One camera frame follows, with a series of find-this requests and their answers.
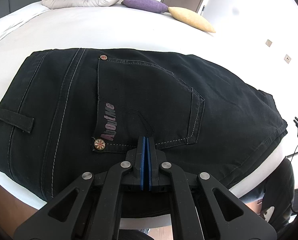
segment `bed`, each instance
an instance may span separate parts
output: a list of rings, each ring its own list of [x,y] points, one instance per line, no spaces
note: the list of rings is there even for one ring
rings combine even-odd
[[[0,19],[0,100],[18,68],[32,52],[68,48],[132,48],[194,54],[238,76],[245,75],[231,59],[236,47],[179,22],[168,13],[155,14],[122,5],[50,10],[36,2]],[[251,85],[261,88],[261,82]],[[241,197],[262,182],[287,155],[283,151],[285,141],[286,138],[252,174],[230,191]],[[1,172],[0,185],[36,209],[46,203]],[[170,215],[164,215],[122,219],[120,228],[155,228],[170,224]]]

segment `rivet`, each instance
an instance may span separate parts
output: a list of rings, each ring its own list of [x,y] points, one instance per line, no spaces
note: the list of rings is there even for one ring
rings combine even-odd
[[[162,166],[163,168],[165,168],[165,169],[169,169],[169,168],[171,168],[171,163],[169,163],[169,162],[164,162],[164,163],[161,164],[161,166]]]
[[[85,172],[85,173],[82,175],[82,178],[83,178],[83,179],[90,179],[90,178],[92,178],[92,173],[91,173],[91,172]]]
[[[128,161],[124,161],[120,164],[120,166],[123,168],[129,168],[131,166],[131,163]]]
[[[102,151],[106,147],[105,141],[102,139],[95,140],[95,148]]]
[[[207,172],[202,172],[200,173],[200,178],[201,179],[209,179],[210,178],[210,174]]]

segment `black cable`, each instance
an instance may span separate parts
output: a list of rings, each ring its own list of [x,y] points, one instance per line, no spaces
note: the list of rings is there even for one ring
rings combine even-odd
[[[292,159],[293,159],[294,155],[296,154],[295,151],[297,150],[297,148],[298,148],[298,145],[296,146],[296,148],[295,148],[295,150],[294,150],[294,153],[292,154],[292,158],[291,158],[291,160],[290,160],[290,164],[289,164],[289,167],[288,167],[288,168],[290,168]],[[290,195],[289,195],[289,199],[290,199],[290,207],[291,207],[292,212],[295,213],[295,214],[298,214],[298,212],[295,212],[295,211],[293,210],[293,208],[292,208],[292,200],[291,200],[291,196],[290,196]]]

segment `jeans pocket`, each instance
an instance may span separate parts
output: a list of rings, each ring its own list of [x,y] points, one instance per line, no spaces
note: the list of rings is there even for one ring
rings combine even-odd
[[[98,64],[98,152],[121,152],[137,146],[139,136],[153,137],[157,149],[196,143],[204,99],[161,66],[104,57]]]

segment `stitching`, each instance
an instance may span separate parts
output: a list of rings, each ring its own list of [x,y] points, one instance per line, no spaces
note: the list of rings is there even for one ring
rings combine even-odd
[[[42,58],[41,58],[39,64],[37,65],[36,70],[34,71],[32,77],[31,77],[31,79],[30,79],[30,81],[29,81],[29,83],[28,83],[28,86],[27,86],[27,88],[26,88],[26,90],[25,90],[25,93],[24,93],[24,95],[22,96],[22,99],[21,99],[21,101],[20,101],[19,107],[18,107],[18,109],[17,109],[17,113],[19,113],[19,111],[20,111],[20,107],[21,107],[21,105],[22,105],[22,102],[23,102],[24,99],[25,99],[25,95],[26,95],[27,92],[28,92],[29,86],[31,85],[31,82],[32,82],[32,80],[33,80],[33,78],[34,78],[34,76],[35,76],[35,74],[36,74],[36,72],[37,72],[37,70],[38,70],[38,68],[39,68],[39,66],[40,66],[40,64],[41,64],[41,62],[42,62],[42,60],[43,60],[44,57],[49,53],[49,51],[51,51],[51,50],[48,50],[48,51],[42,56]],[[10,137],[9,137],[9,143],[8,143],[8,156],[7,156],[7,160],[8,160],[8,169],[9,169],[10,175],[12,176],[13,180],[15,181],[15,178],[13,177],[13,175],[12,175],[12,173],[11,173],[11,168],[10,168],[10,145],[11,145],[11,139],[12,139],[12,135],[13,135],[13,131],[14,131],[14,129],[15,129],[15,127],[12,126],[11,133],[10,133]]]
[[[196,118],[198,117],[198,114],[199,114],[199,108],[200,108],[200,97],[198,97],[198,99],[199,99],[199,103],[198,103],[198,111],[197,111],[197,113],[196,113]],[[194,121],[194,126],[193,126],[193,129],[192,129],[192,134],[191,134],[190,138],[191,138],[192,135],[193,135],[193,132],[194,132],[195,127],[196,127],[196,120]]]
[[[201,111],[201,115],[200,115],[200,119],[199,119],[199,124],[200,126],[198,127],[198,132],[196,134],[196,142],[198,141],[198,137],[199,137],[199,133],[200,133],[200,128],[201,128],[201,120],[203,118],[203,114],[204,114],[204,108],[205,108],[205,99],[203,99],[203,106],[202,106],[202,111]]]
[[[114,143],[107,143],[108,145],[120,145],[120,146],[128,146],[128,147],[135,147],[133,145],[125,145],[125,144],[114,144]]]
[[[59,140],[60,140],[60,135],[61,135],[61,130],[62,130],[62,124],[63,124],[63,121],[64,121],[64,118],[65,118],[65,113],[66,113],[66,108],[67,108],[67,103],[68,103],[68,98],[69,98],[69,92],[70,92],[70,87],[71,87],[71,84],[72,84],[72,81],[73,81],[73,78],[74,78],[74,75],[77,71],[77,68],[79,66],[79,63],[80,63],[80,60],[84,54],[86,49],[83,50],[82,54],[81,54],[81,57],[78,61],[78,64],[76,66],[76,69],[74,70],[74,73],[73,73],[73,76],[71,78],[71,81],[70,81],[70,85],[69,85],[69,88],[68,88],[68,93],[67,93],[67,99],[66,99],[66,103],[65,103],[65,110],[64,110],[64,114],[62,116],[62,120],[61,120],[61,125],[60,125],[60,132],[59,132],[59,136],[58,136],[58,141],[57,141],[57,146],[56,146],[56,151],[55,151],[55,156],[53,158],[53,165],[52,165],[52,176],[51,176],[51,196],[53,198],[53,173],[54,173],[54,169],[55,169],[55,161],[56,161],[56,156],[57,156],[57,150],[58,150],[58,145],[59,145]]]
[[[191,89],[189,89],[188,85],[186,83],[184,83],[182,80],[179,80],[179,78],[177,78],[173,72],[169,72],[157,65],[154,65],[154,64],[146,64],[146,63],[139,63],[139,62],[122,62],[122,61],[118,61],[118,60],[111,60],[111,59],[107,59],[108,61],[113,61],[113,62],[119,62],[119,63],[122,63],[122,64],[136,64],[136,65],[144,65],[144,66],[150,66],[150,67],[154,67],[154,68],[157,68],[159,70],[162,70],[164,72],[166,72],[168,75],[172,76],[173,78],[175,78],[175,80],[177,80],[179,82],[180,85],[182,85],[184,88],[186,88],[187,90],[189,90],[190,92],[192,92]]]
[[[9,8],[9,13],[11,13],[11,10],[10,10],[10,0],[8,0],[8,8]]]
[[[193,93],[193,91],[195,91],[193,88],[191,88],[191,90],[189,89],[189,86],[183,82],[181,79],[179,79],[177,76],[174,75],[173,72],[171,71],[167,71],[165,70],[164,68],[161,68],[153,63],[149,63],[149,62],[144,62],[144,61],[136,61],[136,62],[131,62],[129,60],[118,60],[118,59],[107,59],[108,61],[112,61],[112,62],[119,62],[119,63],[123,63],[123,64],[137,64],[137,65],[144,65],[144,66],[151,66],[151,67],[154,67],[154,68],[157,68],[159,70],[162,70],[164,72],[166,72],[168,75],[172,76],[173,78],[175,78],[179,83],[180,85],[182,85],[184,88],[186,88],[187,90],[189,90],[191,93]],[[196,119],[199,115],[199,109],[200,109],[200,97],[198,97],[199,99],[199,103],[198,103],[198,111],[196,113]],[[177,139],[177,140],[173,140],[173,141],[167,141],[167,142],[161,142],[161,143],[156,143],[155,145],[158,145],[158,144],[162,144],[162,143],[168,143],[168,142],[175,142],[175,141],[180,141],[180,140],[185,140],[185,139],[189,139],[193,136],[193,132],[194,132],[194,129],[196,127],[196,120],[194,122],[194,126],[193,126],[193,130],[192,130],[192,134],[190,137],[186,137],[186,138],[182,138],[182,139]]]
[[[29,127],[26,126],[26,125],[24,125],[24,126],[22,126],[22,125],[17,125],[17,124],[15,124],[15,123],[12,121],[12,119],[9,119],[9,118],[6,117],[6,116],[2,116],[2,115],[0,115],[0,120],[1,120],[1,121],[5,122],[5,123],[7,123],[7,124],[13,125],[13,126],[15,126],[15,127],[18,127],[20,130],[22,130],[22,131],[24,131],[24,132],[30,133],[31,128],[32,128],[32,126],[33,126],[33,121],[34,121],[34,119],[33,119],[33,118],[30,118],[30,117],[27,117],[27,118],[30,119]]]
[[[191,120],[191,113],[192,113],[192,105],[193,105],[193,88],[191,88],[191,104],[190,104],[190,119],[189,119],[189,124],[188,124],[188,132],[187,132],[187,137],[189,137],[189,132],[190,132],[190,120]]]
[[[115,144],[115,143],[106,143],[107,145],[120,145],[120,146],[128,146],[128,147],[136,147],[136,146],[133,146],[133,145],[126,145],[126,144]]]
[[[60,92],[59,92],[59,98],[58,98],[58,102],[57,102],[57,108],[56,108],[56,111],[54,113],[54,117],[52,119],[52,122],[51,122],[51,127],[50,127],[50,130],[49,130],[49,135],[48,135],[48,140],[47,140],[47,143],[46,143],[46,149],[45,149],[45,152],[44,152],[44,155],[43,155],[43,164],[42,164],[42,167],[41,167],[41,177],[40,177],[40,180],[41,180],[41,194],[46,198],[46,194],[43,190],[44,186],[45,186],[45,168],[46,168],[46,155],[47,155],[47,151],[49,150],[49,144],[50,144],[50,139],[51,139],[51,136],[53,134],[53,131],[54,131],[54,122],[56,120],[56,118],[58,117],[58,112],[59,112],[59,106],[60,106],[60,100],[62,98],[62,91],[63,91],[63,87],[64,87],[64,83],[65,83],[65,80],[66,80],[66,77],[67,77],[67,74],[70,70],[70,67],[74,61],[74,59],[76,58],[78,52],[79,52],[80,49],[77,50],[76,54],[74,55],[73,59],[71,60],[70,62],[70,65],[68,66],[68,69],[65,73],[65,76],[64,76],[64,79],[62,80],[62,84],[61,84],[61,87],[60,87]]]
[[[199,108],[200,108],[200,98],[199,98],[199,104],[198,104],[198,111],[196,112],[196,119],[199,115]],[[168,143],[168,142],[175,142],[175,141],[180,141],[180,140],[185,140],[185,139],[189,139],[193,136],[193,131],[194,131],[194,128],[196,126],[196,121],[194,122],[194,126],[193,126],[193,130],[192,130],[192,134],[190,137],[187,137],[187,138],[182,138],[182,139],[178,139],[178,140],[173,140],[173,141],[167,141],[167,142],[162,142],[162,143]]]
[[[277,133],[282,127],[284,127],[285,126],[285,123],[283,124],[283,125],[281,125],[278,129],[276,129],[273,133],[271,133],[268,137],[267,137],[267,139],[265,140],[265,141],[262,141],[259,145],[258,145],[258,147],[252,152],[252,153],[254,153],[256,150],[258,150],[259,149],[259,147],[261,146],[261,145],[263,145],[263,144],[265,144],[270,138],[271,138],[271,136],[273,136],[275,133]],[[241,168],[242,167],[242,165],[247,161],[247,160],[249,160],[250,158],[251,158],[251,156],[253,156],[252,154],[249,156],[249,157],[247,157],[242,163],[241,163],[241,165],[240,166],[238,166],[238,167],[236,167],[233,171],[231,171],[227,176],[225,176],[224,178],[222,178],[221,179],[221,181],[223,181],[225,178],[227,178],[228,176],[230,176],[236,169],[239,169],[239,168]]]
[[[167,142],[175,142],[175,141],[180,141],[180,140],[185,140],[185,139],[188,139],[190,137],[187,137],[187,138],[182,138],[182,139],[178,139],[178,140],[173,140],[173,141],[167,141]]]
[[[100,99],[102,99],[103,101],[106,101],[106,99],[104,97],[100,96],[100,95],[98,95],[98,98],[99,98],[98,103],[100,102]],[[139,112],[138,110],[131,109],[131,108],[126,108],[126,107],[121,106],[119,104],[116,104],[116,107],[121,108],[121,110],[125,111],[126,113],[135,114],[135,115],[139,116],[140,121],[142,122],[142,124],[144,125],[144,127],[147,131],[147,135],[149,135],[149,134],[152,135],[152,133],[154,133],[153,127],[149,124],[149,122],[145,119],[145,117],[142,115],[141,112]]]

